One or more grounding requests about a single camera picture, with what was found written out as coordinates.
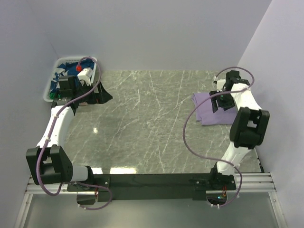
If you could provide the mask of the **purple t shirt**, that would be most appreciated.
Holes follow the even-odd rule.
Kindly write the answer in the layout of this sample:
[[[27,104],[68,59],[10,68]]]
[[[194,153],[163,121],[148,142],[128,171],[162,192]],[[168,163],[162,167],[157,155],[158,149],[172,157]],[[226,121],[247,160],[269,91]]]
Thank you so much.
[[[233,124],[237,113],[238,111],[234,107],[226,111],[224,111],[222,108],[219,108],[214,113],[212,110],[211,100],[209,99],[195,111],[195,116],[196,121],[200,122],[203,126],[226,125]]]

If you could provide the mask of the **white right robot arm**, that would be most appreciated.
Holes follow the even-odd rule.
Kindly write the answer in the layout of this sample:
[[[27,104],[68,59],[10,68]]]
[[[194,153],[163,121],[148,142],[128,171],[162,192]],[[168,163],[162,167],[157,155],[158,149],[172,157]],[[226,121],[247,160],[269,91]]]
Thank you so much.
[[[240,72],[230,70],[225,79],[214,78],[217,89],[211,91],[212,111],[237,110],[229,133],[230,144],[222,159],[216,163],[217,171],[209,177],[209,186],[215,190],[225,184],[223,175],[232,175],[245,155],[263,142],[270,113],[263,110],[254,99],[247,79]]]

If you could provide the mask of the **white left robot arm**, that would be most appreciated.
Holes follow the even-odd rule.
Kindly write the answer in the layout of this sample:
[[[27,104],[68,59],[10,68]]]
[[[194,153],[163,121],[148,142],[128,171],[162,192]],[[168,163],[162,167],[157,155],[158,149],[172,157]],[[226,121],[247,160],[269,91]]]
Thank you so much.
[[[78,182],[85,191],[95,185],[89,166],[75,166],[64,150],[69,125],[81,103],[105,104],[112,99],[101,82],[86,84],[76,76],[59,79],[51,103],[51,117],[44,135],[35,148],[28,149],[26,160],[36,185]]]

